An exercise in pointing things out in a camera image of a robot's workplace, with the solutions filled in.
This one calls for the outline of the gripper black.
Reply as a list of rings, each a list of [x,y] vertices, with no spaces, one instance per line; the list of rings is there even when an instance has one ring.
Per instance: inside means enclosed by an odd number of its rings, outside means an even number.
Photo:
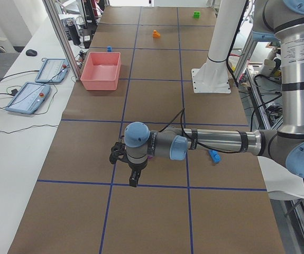
[[[140,162],[132,162],[130,159],[128,160],[128,166],[132,169],[130,178],[129,178],[129,184],[131,187],[137,187],[139,184],[139,179],[141,176],[141,170],[146,168],[148,165],[148,159],[144,158]]]

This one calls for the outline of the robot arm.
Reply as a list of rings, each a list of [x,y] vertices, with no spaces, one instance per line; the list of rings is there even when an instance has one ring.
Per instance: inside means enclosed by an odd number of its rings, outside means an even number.
[[[157,132],[133,122],[124,132],[124,160],[132,170],[132,187],[138,185],[148,157],[183,160],[188,150],[198,146],[263,156],[304,178],[304,1],[257,1],[253,30],[273,34],[280,41],[281,127],[251,132],[167,127]]]

